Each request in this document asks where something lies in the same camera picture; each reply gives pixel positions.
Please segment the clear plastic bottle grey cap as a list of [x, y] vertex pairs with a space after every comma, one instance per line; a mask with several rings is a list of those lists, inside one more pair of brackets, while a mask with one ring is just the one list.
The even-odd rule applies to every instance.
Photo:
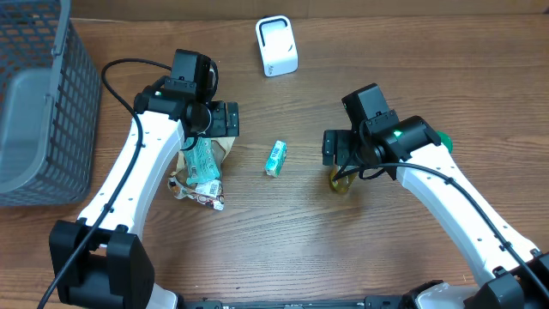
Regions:
[[334, 176], [339, 172], [341, 166], [333, 165], [329, 173], [329, 186], [330, 188], [340, 194], [348, 192], [353, 181], [357, 178], [358, 174], [353, 173], [342, 177], [341, 179], [334, 180]]

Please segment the mint green wipes pack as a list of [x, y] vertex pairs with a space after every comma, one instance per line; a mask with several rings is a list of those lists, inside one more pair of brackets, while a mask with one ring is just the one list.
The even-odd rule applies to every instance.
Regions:
[[183, 154], [188, 171], [187, 185], [202, 184], [220, 177], [210, 138], [189, 138], [184, 143]]

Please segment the green Kleenex tissue pack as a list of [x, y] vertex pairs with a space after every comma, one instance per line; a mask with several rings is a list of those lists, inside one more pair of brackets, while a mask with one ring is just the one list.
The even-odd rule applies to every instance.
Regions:
[[278, 177], [287, 157], [287, 144], [277, 140], [271, 149], [267, 162], [265, 164], [265, 172], [271, 177]]

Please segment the brown patterned snack bag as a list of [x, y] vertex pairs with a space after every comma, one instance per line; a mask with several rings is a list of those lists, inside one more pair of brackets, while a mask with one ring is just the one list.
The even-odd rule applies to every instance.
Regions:
[[222, 186], [221, 164], [228, 156], [235, 141], [234, 137], [210, 138], [214, 151], [215, 161], [220, 168], [220, 177], [202, 184], [187, 185], [187, 166], [183, 150], [178, 151], [176, 169], [168, 177], [168, 188], [176, 199], [189, 198], [211, 209], [222, 211], [225, 207], [225, 198]]

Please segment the green lid jar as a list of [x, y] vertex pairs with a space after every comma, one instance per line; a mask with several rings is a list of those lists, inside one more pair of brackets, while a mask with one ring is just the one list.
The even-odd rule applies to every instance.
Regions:
[[437, 135], [439, 136], [441, 145], [444, 145], [444, 147], [448, 150], [448, 152], [451, 154], [454, 148], [454, 144], [452, 142], [452, 139], [449, 135], [442, 131], [438, 131]]

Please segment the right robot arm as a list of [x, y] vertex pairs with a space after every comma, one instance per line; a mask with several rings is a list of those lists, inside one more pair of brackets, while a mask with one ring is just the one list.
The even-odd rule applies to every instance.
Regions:
[[417, 197], [466, 259], [474, 287], [426, 282], [403, 295], [367, 296], [366, 308], [546, 308], [548, 256], [518, 233], [468, 181], [451, 140], [422, 117], [401, 120], [376, 83], [341, 100], [348, 130], [323, 134], [329, 182], [347, 191], [355, 179], [388, 174]]

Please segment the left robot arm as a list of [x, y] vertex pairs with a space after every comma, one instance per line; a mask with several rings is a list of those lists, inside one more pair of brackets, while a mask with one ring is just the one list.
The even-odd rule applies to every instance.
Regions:
[[57, 221], [49, 236], [52, 294], [83, 308], [183, 308], [184, 297], [159, 286], [142, 244], [148, 211], [172, 158], [201, 137], [236, 137], [238, 105], [215, 101], [215, 61], [178, 49], [161, 76], [124, 107], [130, 133], [105, 183], [76, 221]]

